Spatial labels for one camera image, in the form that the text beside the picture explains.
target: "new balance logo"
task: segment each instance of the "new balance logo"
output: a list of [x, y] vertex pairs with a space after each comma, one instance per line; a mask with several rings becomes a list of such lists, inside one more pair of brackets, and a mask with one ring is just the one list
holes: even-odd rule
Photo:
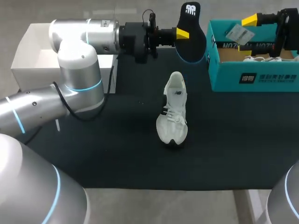
[[195, 15], [195, 11], [196, 11], [195, 6], [191, 6], [191, 5], [186, 6], [186, 13], [188, 13], [190, 15]]

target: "teal shoe box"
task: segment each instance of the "teal shoe box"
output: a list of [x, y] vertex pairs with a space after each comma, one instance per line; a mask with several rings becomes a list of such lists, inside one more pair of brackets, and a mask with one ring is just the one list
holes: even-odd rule
[[[299, 62], [243, 62], [244, 52], [226, 38], [227, 33], [241, 24], [237, 20], [212, 20], [206, 35], [206, 61], [213, 91], [229, 92], [298, 92]], [[273, 45], [276, 24], [246, 27], [255, 33], [247, 44]], [[268, 58], [269, 55], [257, 55]], [[283, 59], [293, 59], [296, 51], [283, 50]]]

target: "shoe tongue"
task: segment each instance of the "shoe tongue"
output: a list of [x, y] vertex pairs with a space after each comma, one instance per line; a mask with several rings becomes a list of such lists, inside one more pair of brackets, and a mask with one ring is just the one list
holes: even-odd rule
[[174, 109], [181, 111], [185, 99], [185, 90], [182, 88], [169, 88], [167, 90], [167, 102]]

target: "cardboard box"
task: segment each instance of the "cardboard box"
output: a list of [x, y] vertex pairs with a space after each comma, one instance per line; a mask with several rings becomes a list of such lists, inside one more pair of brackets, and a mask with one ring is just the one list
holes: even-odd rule
[[[49, 42], [49, 23], [31, 24], [19, 43], [11, 71], [21, 91], [45, 87], [53, 81], [60, 83], [57, 53]], [[104, 92], [107, 92], [109, 74], [114, 64], [110, 93], [115, 93], [117, 55], [98, 55]]]
[[[238, 51], [236, 42], [226, 38], [235, 24], [241, 21], [212, 20], [208, 25], [206, 60], [213, 91], [298, 92], [299, 62], [243, 62], [247, 55]], [[273, 45], [276, 27], [246, 27], [255, 33], [248, 44]], [[296, 51], [285, 50], [280, 55], [283, 59], [296, 56]]]

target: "black table surface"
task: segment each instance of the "black table surface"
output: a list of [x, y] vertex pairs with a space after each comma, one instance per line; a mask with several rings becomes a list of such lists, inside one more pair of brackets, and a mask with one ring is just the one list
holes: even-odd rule
[[[60, 132], [50, 122], [29, 147], [85, 188], [271, 189], [299, 158], [299, 93], [213, 92], [205, 61], [158, 53], [147, 64], [121, 56], [116, 94], [96, 121], [61, 118]], [[173, 71], [188, 93], [180, 150], [165, 148], [156, 130]]]

